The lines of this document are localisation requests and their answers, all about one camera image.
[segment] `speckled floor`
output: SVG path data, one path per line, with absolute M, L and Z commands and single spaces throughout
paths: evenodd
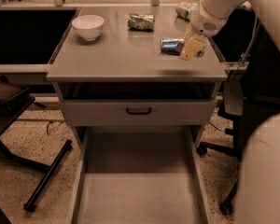
M 211 123 L 220 130 L 231 126 L 215 111 Z M 67 139 L 73 148 L 67 152 L 36 202 L 33 213 L 24 211 L 23 205 L 35 190 L 42 174 L 0 161 L 0 207 L 12 224 L 64 224 L 73 186 L 79 148 L 69 127 L 63 122 L 61 112 L 48 105 L 47 110 L 27 110 L 19 121 L 2 135 L 2 141 L 23 157 L 51 164 Z M 203 140 L 231 145 L 231 137 L 212 125 L 205 127 Z M 215 224 L 233 223 L 233 216 L 219 213 L 219 203 L 226 197 L 237 179 L 238 162 L 235 158 L 208 151 L 200 159 L 208 203 Z

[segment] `white surface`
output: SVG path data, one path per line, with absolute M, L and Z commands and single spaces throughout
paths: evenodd
M 280 114 L 262 123 L 245 150 L 237 224 L 280 223 Z
M 181 133 L 93 136 L 78 222 L 200 224 Z
M 66 100 L 60 102 L 67 125 L 73 126 L 164 126 L 206 124 L 215 108 L 214 100 Z M 151 113 L 133 115 L 127 108 Z
M 74 19 L 72 25 L 79 36 L 87 41 L 93 41 L 101 35 L 104 19 L 96 15 L 85 15 Z
M 153 32 L 131 31 L 127 15 L 154 14 Z M 105 20 L 103 33 L 86 42 L 71 30 L 47 79 L 55 82 L 90 81 L 187 81 L 220 82 L 223 65 L 208 43 L 201 58 L 184 61 L 160 54 L 163 37 L 183 37 L 188 21 L 178 18 L 174 7 L 83 7 L 79 15 L 95 14 Z

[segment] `green wrapper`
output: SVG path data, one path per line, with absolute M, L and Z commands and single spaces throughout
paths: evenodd
M 151 14 L 138 15 L 130 13 L 128 16 L 128 27 L 135 30 L 147 30 L 154 29 L 155 17 Z

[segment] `drawer handle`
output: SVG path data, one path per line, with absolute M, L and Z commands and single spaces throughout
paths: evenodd
M 151 107 L 150 108 L 129 108 L 126 109 L 127 113 L 132 116 L 144 116 L 149 115 L 151 113 Z

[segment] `metal rod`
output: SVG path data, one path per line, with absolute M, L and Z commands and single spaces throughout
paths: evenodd
M 13 160 L 15 155 L 0 140 L 0 152 L 2 152 L 9 160 Z
M 233 147 L 218 146 L 218 145 L 214 145 L 212 143 L 207 143 L 207 142 L 201 142 L 199 144 L 199 146 L 200 147 L 207 147 L 207 148 L 213 149 L 215 151 L 225 153 L 228 156 L 236 157 L 236 152 L 235 152 L 235 149 Z
M 71 140 L 66 141 L 63 148 L 61 149 L 61 151 L 59 152 L 59 154 L 55 158 L 53 164 L 50 166 L 50 169 L 48 170 L 48 172 L 45 174 L 45 176 L 42 178 L 42 180 L 40 181 L 40 183 L 36 187 L 34 193 L 30 197 L 29 201 L 24 205 L 24 208 L 23 208 L 24 210 L 29 211 L 29 212 L 33 212 L 35 210 L 35 202 L 36 202 L 38 196 L 40 195 L 40 193 L 44 189 L 44 187 L 47 185 L 50 177 L 54 173 L 55 169 L 57 168 L 58 164 L 62 160 L 66 151 L 70 150 L 72 148 L 71 144 L 72 144 Z
M 239 181 L 236 181 L 236 183 L 234 184 L 234 186 L 231 189 L 231 192 L 228 194 L 228 196 L 224 200 L 223 204 L 230 204 L 231 203 L 231 201 L 233 200 L 233 198 L 236 195 L 238 183 L 239 183 Z

